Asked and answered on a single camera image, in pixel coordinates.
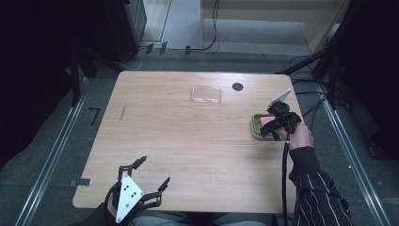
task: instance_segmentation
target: striped sleeve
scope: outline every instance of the striped sleeve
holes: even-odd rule
[[[293,225],[352,225],[349,204],[321,170],[311,147],[290,151],[294,167],[290,180],[296,186]]]

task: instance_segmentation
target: person's leg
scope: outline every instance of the person's leg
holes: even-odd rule
[[[144,210],[135,214],[133,226],[188,226],[191,222],[184,212]]]
[[[211,226],[267,226],[270,216],[250,213],[217,213]]]

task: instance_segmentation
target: wooden table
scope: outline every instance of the wooden table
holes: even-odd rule
[[[221,0],[218,19],[297,22],[312,53],[325,44],[333,26],[341,22],[349,0]],[[201,0],[200,37],[203,20],[212,19],[215,0]]]
[[[194,86],[221,88],[220,105],[194,103]],[[121,73],[83,172],[93,182],[77,188],[74,206],[97,207],[119,166],[146,155],[132,175],[145,193],[170,176],[158,210],[281,213],[283,142],[256,139],[250,119],[288,88],[279,74]],[[293,91],[286,103],[301,115]],[[287,186],[293,212],[295,187]]]

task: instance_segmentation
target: table top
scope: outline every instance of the table top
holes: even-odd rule
[[[232,84],[244,88],[236,91]],[[221,89],[221,102],[193,102],[192,88]],[[282,141],[251,134],[254,114],[286,89],[301,116],[291,79],[281,74],[123,72],[119,75],[73,204],[95,208],[119,166],[147,160],[132,178],[151,193],[170,177],[158,210],[281,213]],[[287,169],[292,168],[289,158]],[[288,211],[295,187],[287,182]]]

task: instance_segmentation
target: black round object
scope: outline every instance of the black round object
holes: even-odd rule
[[[241,83],[234,83],[232,84],[232,89],[236,90],[236,91],[241,91],[243,90],[244,86]]]

